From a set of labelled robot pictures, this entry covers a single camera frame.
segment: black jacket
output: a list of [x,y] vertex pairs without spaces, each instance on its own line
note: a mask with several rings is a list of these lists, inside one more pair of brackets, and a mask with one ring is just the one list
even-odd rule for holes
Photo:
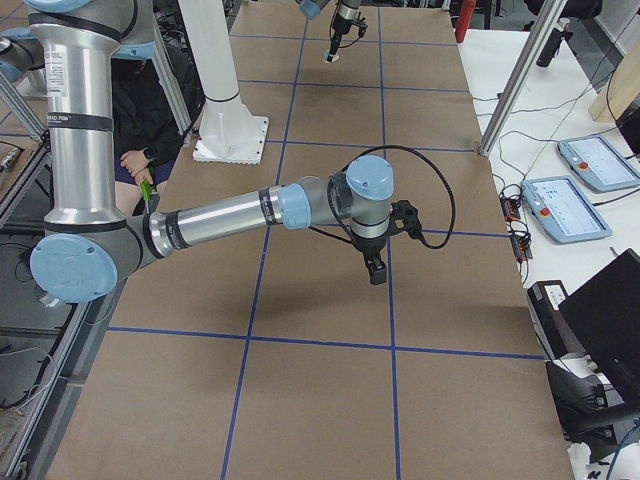
[[[185,54],[172,45],[166,47],[193,120],[204,99],[198,74]],[[135,61],[126,62],[140,65]],[[174,160],[182,147],[182,137],[153,63],[147,61],[144,69],[137,74],[118,75],[114,69],[111,86],[115,155],[120,158],[129,150],[151,147],[155,154],[153,165]]]

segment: wristwatch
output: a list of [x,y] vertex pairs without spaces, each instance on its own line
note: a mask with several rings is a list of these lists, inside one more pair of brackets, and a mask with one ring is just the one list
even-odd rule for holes
[[156,159],[155,151],[151,147],[144,147],[142,149],[142,154],[144,155],[144,158],[149,160],[148,165],[151,165],[153,161]]

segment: label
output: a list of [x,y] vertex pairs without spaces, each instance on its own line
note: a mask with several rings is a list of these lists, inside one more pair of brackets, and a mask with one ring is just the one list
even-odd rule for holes
[[553,309],[560,310],[559,305],[566,298],[562,291],[562,287],[560,285],[545,285],[544,289],[547,292],[547,297],[549,297],[549,301],[551,302]]
[[44,52],[47,75],[47,95],[50,97],[67,96],[67,54],[66,52]]

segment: white stand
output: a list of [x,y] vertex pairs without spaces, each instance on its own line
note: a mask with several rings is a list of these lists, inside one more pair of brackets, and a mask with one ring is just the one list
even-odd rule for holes
[[193,158],[258,164],[269,119],[251,115],[240,98],[222,0],[179,3],[207,98]]

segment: blue joint cap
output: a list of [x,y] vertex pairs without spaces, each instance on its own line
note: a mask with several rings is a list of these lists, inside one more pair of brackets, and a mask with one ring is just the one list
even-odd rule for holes
[[377,155],[364,155],[349,164],[347,183],[367,200],[388,200],[393,195],[393,169]]
[[311,205],[304,189],[297,183],[282,187],[278,193],[282,224],[296,230],[311,225]]
[[92,0],[24,0],[31,8],[47,13],[67,13],[84,7]]
[[113,58],[120,60],[151,60],[156,51],[156,42],[122,45],[113,54]]
[[70,303],[102,297],[118,281],[116,265],[100,245],[68,233],[40,240],[31,253],[31,273],[43,290]]
[[0,32],[0,37],[9,40],[35,40],[36,36],[27,27],[8,28],[4,32]]
[[10,63],[0,61],[0,72],[2,72],[11,83],[17,82],[22,78],[22,72]]
[[301,0],[298,7],[300,7],[300,11],[309,20],[313,20],[320,15],[320,7],[312,0]]

